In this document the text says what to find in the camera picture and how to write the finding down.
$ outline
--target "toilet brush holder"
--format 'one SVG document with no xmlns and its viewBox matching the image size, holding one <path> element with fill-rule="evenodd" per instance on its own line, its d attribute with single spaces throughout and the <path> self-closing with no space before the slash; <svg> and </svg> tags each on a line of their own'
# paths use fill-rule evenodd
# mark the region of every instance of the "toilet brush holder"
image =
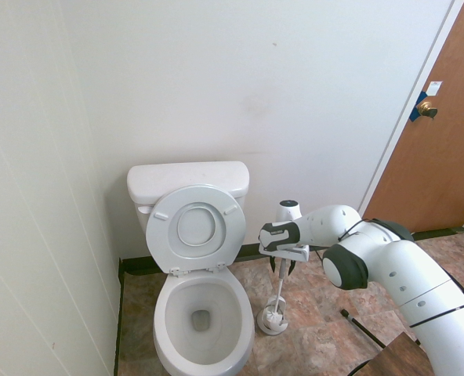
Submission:
<svg viewBox="0 0 464 376">
<path fill-rule="evenodd" d="M 285 319 L 286 301 L 280 296 L 277 312 L 274 312 L 276 300 L 276 295 L 271 296 L 256 317 L 259 328 L 268 335 L 279 335 L 288 327 L 288 321 Z"/>
</svg>

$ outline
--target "door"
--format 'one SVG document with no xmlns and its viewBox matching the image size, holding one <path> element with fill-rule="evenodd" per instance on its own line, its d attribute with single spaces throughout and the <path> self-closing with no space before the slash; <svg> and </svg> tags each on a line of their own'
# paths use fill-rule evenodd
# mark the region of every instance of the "door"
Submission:
<svg viewBox="0 0 464 376">
<path fill-rule="evenodd" d="M 464 5 L 424 86 L 442 81 L 430 101 L 434 120 L 408 121 L 364 213 L 410 231 L 464 223 Z"/>
</svg>

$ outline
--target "toilet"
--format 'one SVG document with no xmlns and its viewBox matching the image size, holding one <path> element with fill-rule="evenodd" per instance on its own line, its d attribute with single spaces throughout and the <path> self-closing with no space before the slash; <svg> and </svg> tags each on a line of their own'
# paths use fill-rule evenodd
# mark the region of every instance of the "toilet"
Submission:
<svg viewBox="0 0 464 376">
<path fill-rule="evenodd" d="M 168 274 L 154 343 L 172 376 L 229 376 L 254 340 L 248 296 L 228 270 L 245 238 L 249 172 L 242 162 L 135 166 L 128 189 L 148 249 Z"/>
</svg>

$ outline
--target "door frame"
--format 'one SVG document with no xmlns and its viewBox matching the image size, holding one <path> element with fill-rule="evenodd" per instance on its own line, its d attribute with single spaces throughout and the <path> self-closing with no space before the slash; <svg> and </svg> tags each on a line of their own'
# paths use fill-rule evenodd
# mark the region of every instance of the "door frame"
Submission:
<svg viewBox="0 0 464 376">
<path fill-rule="evenodd" d="M 364 215 L 366 208 L 368 207 L 370 201 L 372 200 L 373 193 L 375 192 L 376 187 L 379 184 L 380 179 L 382 178 L 382 174 L 386 169 L 387 164 L 389 163 L 390 156 L 392 155 L 399 138 L 401 137 L 401 133 L 403 132 L 404 127 L 408 122 L 408 118 L 410 117 L 411 109 L 415 106 L 415 103 L 420 95 L 420 92 L 423 89 L 424 84 L 429 77 L 430 71 L 433 69 L 434 64 L 436 63 L 437 57 L 439 56 L 441 49 L 443 48 L 444 42 L 450 33 L 453 24 L 457 16 L 459 15 L 460 9 L 464 0 L 452 0 L 450 7 L 444 17 L 443 22 L 441 23 L 440 29 L 438 30 L 436 37 L 433 41 L 433 44 L 430 46 L 429 53 L 422 65 L 422 69 L 417 76 L 413 87 L 411 88 L 410 95 L 406 99 L 406 102 L 403 106 L 403 110 L 397 119 L 396 126 L 392 134 L 390 135 L 389 142 L 386 145 L 385 150 L 380 157 L 380 161 L 375 169 L 375 173 L 373 174 L 372 180 L 366 189 L 366 193 L 364 194 L 363 200 L 357 209 L 361 216 Z"/>
</svg>

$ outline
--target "black cable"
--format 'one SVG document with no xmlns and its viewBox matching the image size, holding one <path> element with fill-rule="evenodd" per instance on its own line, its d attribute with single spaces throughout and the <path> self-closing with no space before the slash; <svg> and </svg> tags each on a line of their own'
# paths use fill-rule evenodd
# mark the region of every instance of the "black cable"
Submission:
<svg viewBox="0 0 464 376">
<path fill-rule="evenodd" d="M 368 364 L 368 362 L 369 360 L 366 360 L 365 362 L 361 363 L 356 368 L 354 368 L 347 376 L 352 376 L 353 374 L 356 374 L 362 367 Z"/>
<path fill-rule="evenodd" d="M 457 307 L 457 308 L 449 309 L 448 311 L 444 311 L 444 312 L 439 313 L 439 314 L 437 314 L 437 315 L 431 316 L 431 317 L 429 317 L 428 319 L 425 319 L 425 320 L 422 320 L 422 321 L 420 321 L 420 322 L 418 322 L 418 323 L 416 323 L 416 324 L 410 325 L 410 327 L 413 328 L 413 327 L 417 327 L 417 326 L 419 326 L 419 325 L 428 323 L 428 322 L 431 321 L 431 320 L 437 319 L 438 317 L 442 317 L 442 316 L 444 316 L 444 315 L 448 315 L 449 313 L 453 313 L 454 311 L 458 311 L 458 310 L 460 310 L 460 309 L 462 309 L 462 308 L 464 308 L 464 305 L 461 305 L 461 306 L 459 306 L 459 307 Z"/>
<path fill-rule="evenodd" d="M 361 221 L 358 221 L 356 223 L 354 223 L 354 225 L 352 227 L 350 227 L 345 233 L 343 233 L 343 235 L 341 237 L 337 237 L 337 239 L 339 241 L 342 241 L 342 239 L 355 227 L 357 226 L 359 223 L 361 222 L 367 222 L 368 220 L 367 219 L 362 219 Z"/>
<path fill-rule="evenodd" d="M 460 291 L 464 294 L 464 287 L 449 273 L 446 271 L 445 268 L 443 268 L 444 272 L 451 278 L 451 280 L 453 281 L 453 283 L 460 289 Z M 425 324 L 431 320 L 434 320 L 434 319 L 437 319 L 438 317 L 442 317 L 444 315 L 448 315 L 449 313 L 453 313 L 454 311 L 458 311 L 459 309 L 463 309 L 464 308 L 464 305 L 461 305 L 459 307 L 456 307 L 456 308 L 453 308 L 453 309 L 449 309 L 448 311 L 444 311 L 442 313 L 439 313 L 437 315 L 434 315 L 434 316 L 431 316 L 429 317 L 428 319 L 425 319 L 425 320 L 422 320 L 416 324 L 413 324 L 413 325 L 410 325 L 410 327 L 417 327 L 419 325 L 422 325 L 422 324 Z"/>
<path fill-rule="evenodd" d="M 376 343 L 378 346 L 380 346 L 382 349 L 384 349 L 386 346 L 385 344 L 380 341 L 373 333 L 371 333 L 368 329 L 366 329 L 364 327 L 363 324 L 361 324 L 359 321 L 357 321 L 356 319 L 354 319 L 352 317 L 352 315 L 349 313 L 349 311 L 347 311 L 346 309 L 342 309 L 340 311 L 340 314 L 342 316 L 344 316 L 346 319 L 348 319 L 348 321 L 350 321 L 351 323 L 353 323 L 354 325 L 356 325 L 359 329 L 361 329 L 369 338 L 371 338 L 373 340 L 374 343 Z"/>
<path fill-rule="evenodd" d="M 338 237 L 337 239 L 339 241 L 342 241 L 342 239 L 355 227 L 357 226 L 359 223 L 361 222 L 367 222 L 367 223 L 374 223 L 376 225 L 379 225 L 381 227 L 383 227 L 384 229 L 386 230 L 389 230 L 391 233 L 395 234 L 397 237 L 399 237 L 401 240 L 407 240 L 405 239 L 400 233 L 398 233 L 395 229 L 393 229 L 391 226 L 389 226 L 388 224 L 384 223 L 383 221 L 381 221 L 380 219 L 377 219 L 377 218 L 373 218 L 373 219 L 362 219 L 361 221 L 357 221 L 356 223 L 354 223 L 354 225 L 352 227 L 350 227 L 345 233 L 343 233 L 343 235 L 341 237 Z"/>
<path fill-rule="evenodd" d="M 321 255 L 319 255 L 319 251 L 316 251 L 316 255 L 317 257 L 319 258 L 319 260 L 321 261 L 321 264 L 323 263 L 323 259 L 321 257 Z"/>
</svg>

